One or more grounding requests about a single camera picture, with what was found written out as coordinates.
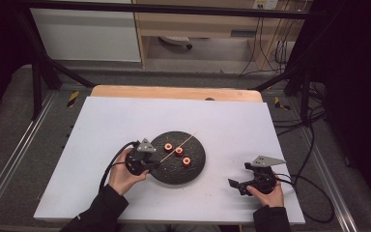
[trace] white board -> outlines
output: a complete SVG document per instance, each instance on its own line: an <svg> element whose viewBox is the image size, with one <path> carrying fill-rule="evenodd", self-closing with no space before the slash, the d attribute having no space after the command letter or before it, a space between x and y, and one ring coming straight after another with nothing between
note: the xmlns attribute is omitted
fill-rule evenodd
<svg viewBox="0 0 371 232"><path fill-rule="evenodd" d="M261 207L240 196L228 179L253 179L243 164L259 155L283 159L265 103L236 101L87 98L68 144L50 179L35 218L71 219L87 210L116 152L128 142L152 141L168 131L195 134L206 151L206 165L192 182L168 186L148 175L126 195L119 221L241 224ZM285 164L272 168L288 174ZM293 189L282 184L291 223L304 223Z"/></svg>
<svg viewBox="0 0 371 232"><path fill-rule="evenodd" d="M130 0L72 1L131 3ZM31 12L44 48L55 60L141 61L133 13L51 9Z"/></svg>

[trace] hand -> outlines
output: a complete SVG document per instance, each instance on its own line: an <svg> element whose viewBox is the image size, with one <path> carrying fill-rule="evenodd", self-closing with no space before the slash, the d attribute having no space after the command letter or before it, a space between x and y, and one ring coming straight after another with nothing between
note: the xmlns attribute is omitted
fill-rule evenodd
<svg viewBox="0 0 371 232"><path fill-rule="evenodd" d="M246 189L251 192L252 195L260 199L263 206L268 205L270 208L284 207L284 193L282 192L281 183L279 181L276 182L273 191L269 194L264 194L252 186L247 186Z"/></svg>
<svg viewBox="0 0 371 232"><path fill-rule="evenodd" d="M119 157L116 158L115 162L125 162L126 156L131 151L131 148L125 149ZM117 191L120 195L128 192L131 187L137 182L146 180L146 175L149 171L146 170L141 173L140 176L132 175L125 164L116 164L110 170L110 178L108 185Z"/></svg>

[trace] wooden stick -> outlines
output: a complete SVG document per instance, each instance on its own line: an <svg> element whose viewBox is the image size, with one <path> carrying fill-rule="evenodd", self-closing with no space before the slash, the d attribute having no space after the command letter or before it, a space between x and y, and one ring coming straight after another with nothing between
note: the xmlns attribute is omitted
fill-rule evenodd
<svg viewBox="0 0 371 232"><path fill-rule="evenodd" d="M180 144L180 146L176 147L176 149L179 148L179 147L182 147L183 145L185 145L185 143L187 143L188 140L191 139L195 134L193 134L193 135L190 136L188 139L186 139L182 144ZM171 155L176 151L176 149L173 149L173 151L172 151L170 154L168 154L167 157L165 157L164 159L162 159L161 162L163 162L163 161L165 161L167 158L169 158L169 157L170 157L170 156L171 156Z"/></svg>

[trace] silver metal plate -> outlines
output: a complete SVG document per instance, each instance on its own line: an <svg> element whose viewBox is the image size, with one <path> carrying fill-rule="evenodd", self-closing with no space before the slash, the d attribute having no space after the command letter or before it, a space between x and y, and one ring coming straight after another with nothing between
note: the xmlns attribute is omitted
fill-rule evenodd
<svg viewBox="0 0 371 232"><path fill-rule="evenodd" d="M153 147L153 145L147 140L147 138L143 139L143 141L138 145L137 151L138 152L148 152L154 153L157 149Z"/></svg>
<svg viewBox="0 0 371 232"><path fill-rule="evenodd" d="M282 163L285 163L285 162L286 161L282 160L282 159L275 159L275 158L259 156L257 159L255 159L251 163L251 166L254 166L254 167L268 167L268 166L279 165L279 164L282 164Z"/></svg>

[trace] black sleeve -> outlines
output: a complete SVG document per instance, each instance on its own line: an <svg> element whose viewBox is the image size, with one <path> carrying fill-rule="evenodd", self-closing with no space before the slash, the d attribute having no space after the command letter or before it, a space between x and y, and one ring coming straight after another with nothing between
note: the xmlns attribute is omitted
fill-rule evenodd
<svg viewBox="0 0 371 232"><path fill-rule="evenodd" d="M291 231L285 207L264 206L254 213L254 225L257 232Z"/></svg>
<svg viewBox="0 0 371 232"><path fill-rule="evenodd" d="M93 200L90 208L71 220L61 232L113 231L117 218L127 206L125 197L107 185Z"/></svg>

